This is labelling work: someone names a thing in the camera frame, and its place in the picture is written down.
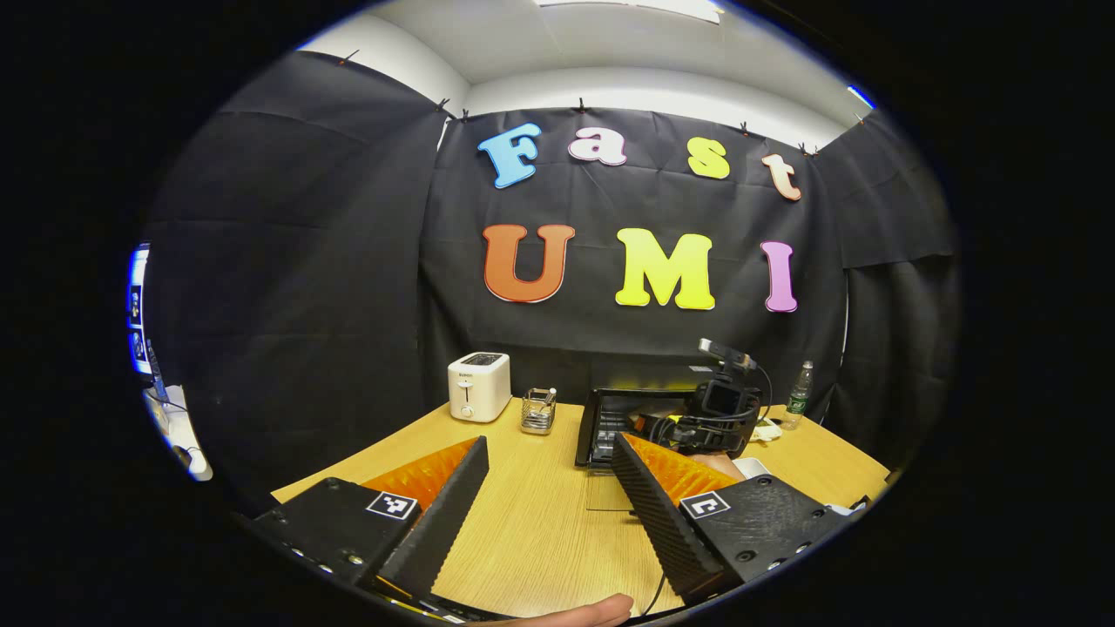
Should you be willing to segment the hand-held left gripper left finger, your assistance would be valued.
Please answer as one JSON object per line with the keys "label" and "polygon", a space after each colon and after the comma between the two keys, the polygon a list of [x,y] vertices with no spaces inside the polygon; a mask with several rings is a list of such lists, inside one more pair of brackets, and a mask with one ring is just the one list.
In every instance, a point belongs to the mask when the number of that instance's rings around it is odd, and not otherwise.
{"label": "hand-held left gripper left finger", "polygon": [[467,438],[362,483],[319,480],[248,528],[342,586],[418,602],[487,474],[487,440]]}

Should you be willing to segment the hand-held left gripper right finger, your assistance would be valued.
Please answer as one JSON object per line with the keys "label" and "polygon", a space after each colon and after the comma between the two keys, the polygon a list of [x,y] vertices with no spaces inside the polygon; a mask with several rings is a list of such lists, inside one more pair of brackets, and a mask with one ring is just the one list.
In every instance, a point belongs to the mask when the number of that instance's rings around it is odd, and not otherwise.
{"label": "hand-held left gripper right finger", "polygon": [[772,474],[733,482],[629,434],[611,467],[686,606],[795,563],[854,521]]}

